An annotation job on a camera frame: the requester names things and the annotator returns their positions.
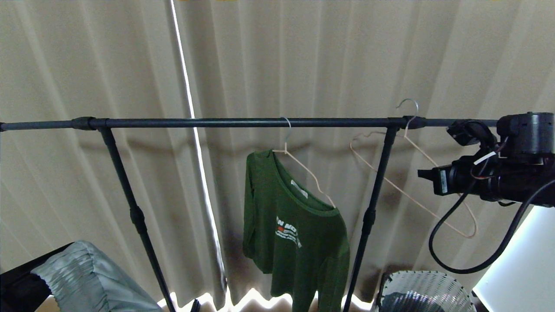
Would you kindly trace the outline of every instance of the white cable tie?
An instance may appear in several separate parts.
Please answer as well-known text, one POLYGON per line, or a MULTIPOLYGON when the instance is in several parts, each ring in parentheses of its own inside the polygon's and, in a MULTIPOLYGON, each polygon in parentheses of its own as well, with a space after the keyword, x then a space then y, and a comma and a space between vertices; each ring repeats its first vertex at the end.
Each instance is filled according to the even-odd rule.
POLYGON ((486 155, 484 155, 484 156, 478 158, 478 159, 474 162, 474 165, 477 165, 477 164, 483 162, 484 160, 488 159, 489 157, 491 157, 491 156, 493 156, 493 155, 495 155, 495 154, 497 154, 497 153, 496 153, 496 152, 490 152, 490 153, 488 153, 488 154, 486 154, 486 155))

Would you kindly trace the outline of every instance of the gray fabric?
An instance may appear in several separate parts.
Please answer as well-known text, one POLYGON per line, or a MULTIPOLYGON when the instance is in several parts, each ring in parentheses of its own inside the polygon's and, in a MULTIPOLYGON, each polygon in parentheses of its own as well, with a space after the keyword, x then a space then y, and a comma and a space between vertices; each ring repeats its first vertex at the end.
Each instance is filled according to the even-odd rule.
POLYGON ((114 261, 87 241, 73 243, 32 273, 50 287, 62 312, 162 310, 114 261))

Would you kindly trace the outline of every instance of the shirt neckline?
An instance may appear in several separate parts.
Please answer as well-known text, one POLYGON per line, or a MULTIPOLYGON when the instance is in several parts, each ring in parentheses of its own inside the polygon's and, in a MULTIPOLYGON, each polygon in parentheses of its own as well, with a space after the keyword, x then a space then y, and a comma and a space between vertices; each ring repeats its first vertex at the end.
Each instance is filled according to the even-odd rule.
POLYGON ((322 200, 320 200, 320 198, 314 196, 311 192, 309 192, 308 190, 304 189, 309 196, 311 196, 314 200, 316 200, 317 202, 319 202, 320 204, 322 204, 323 206, 325 206, 326 208, 328 208, 329 210, 319 210, 319 209, 314 209, 311 206, 307 205, 306 203, 304 203, 302 200, 300 200, 295 194, 293 194, 293 192, 291 192, 291 190, 287 187, 287 185, 285 185, 285 182, 283 180, 283 178, 280 175, 280 169, 288 176, 288 179, 291 178, 291 180, 295 181, 295 183, 297 185, 301 185, 295 178, 293 178, 293 176, 289 173, 289 171, 283 166, 283 164, 279 161, 276 153, 273 150, 269 150, 268 151, 268 156, 272 157, 272 164, 274 165, 274 173, 277 177, 277 179, 279 180, 279 183, 281 185, 281 187, 283 188, 283 190, 285 191, 285 193, 287 193, 287 195, 291 198, 293 198, 293 200, 298 203, 299 206, 301 206, 304 210, 307 210, 310 213, 319 215, 321 217, 332 217, 334 215, 337 215, 339 213, 339 210, 335 207, 333 207, 332 205, 326 204, 324 203, 322 200))

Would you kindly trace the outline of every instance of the horizontal bar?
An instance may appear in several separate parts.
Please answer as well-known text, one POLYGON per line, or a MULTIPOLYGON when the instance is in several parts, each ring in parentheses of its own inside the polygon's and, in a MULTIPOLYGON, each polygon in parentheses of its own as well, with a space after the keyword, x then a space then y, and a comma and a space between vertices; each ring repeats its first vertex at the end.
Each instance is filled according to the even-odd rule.
MULTIPOLYGON (((399 127, 404 128, 407 117, 394 118, 289 118, 292 127, 399 127)), ((428 119, 416 117, 409 128, 447 127, 458 119, 428 119)), ((497 120, 480 120, 489 127, 495 127, 497 120)), ((84 129, 100 128, 273 128, 288 127, 284 118, 199 118, 199 119, 110 119, 81 117, 74 120, 47 122, 2 123, 1 131, 28 129, 84 129)))

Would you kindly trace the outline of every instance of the rack leg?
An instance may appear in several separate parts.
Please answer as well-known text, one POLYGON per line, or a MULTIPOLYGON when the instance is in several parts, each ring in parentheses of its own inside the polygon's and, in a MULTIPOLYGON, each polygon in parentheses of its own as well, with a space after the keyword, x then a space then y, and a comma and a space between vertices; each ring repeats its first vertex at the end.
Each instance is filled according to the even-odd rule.
POLYGON ((376 220, 376 204, 380 196, 380 189, 382 182, 384 181, 385 169, 387 168, 387 162, 389 161, 391 148, 393 147, 397 131, 397 127, 389 127, 385 135, 384 149, 382 150, 380 157, 380 165, 376 174, 376 180, 374 181, 372 197, 370 198, 370 204, 368 205, 368 208, 364 213, 364 218, 362 219, 362 235, 360 237, 359 248, 357 249, 355 256, 355 263, 352 267, 351 284, 349 285, 349 291, 347 292, 347 299, 345 300, 343 312, 348 312, 351 305, 351 297, 352 293, 355 291, 356 279, 359 275, 362 257, 364 256, 364 250, 366 249, 366 242, 368 241, 370 230, 372 230, 372 226, 376 220))
POLYGON ((102 138, 104 139, 104 143, 108 147, 108 151, 110 152, 110 157, 112 158, 112 162, 114 163, 115 171, 118 173, 119 182, 122 185, 123 192, 125 193, 125 197, 127 198, 127 202, 129 203, 129 214, 131 216, 131 221, 135 225, 137 229, 137 233, 143 242, 144 249, 147 252, 148 260, 154 270, 154 275, 156 275, 156 280, 158 280, 158 284, 160 285, 160 290, 162 290, 162 294, 166 299, 166 305, 168 306, 170 312, 175 312, 175 307, 171 302, 170 293, 168 290, 168 286, 164 280, 164 275, 162 274, 162 269, 160 268, 160 264, 158 263, 158 259, 156 258, 156 253, 154 252, 154 248, 152 243, 150 242, 150 237, 148 236, 147 232, 147 225, 144 222, 144 214, 143 211, 137 205, 135 201, 135 195, 133 195, 133 190, 131 190, 131 185, 129 184, 129 179, 127 178, 127 174, 125 173, 125 168, 123 167, 122 158, 119 155, 118 147, 115 143, 114 135, 112 134, 112 130, 110 128, 99 128, 100 133, 102 133, 102 138))

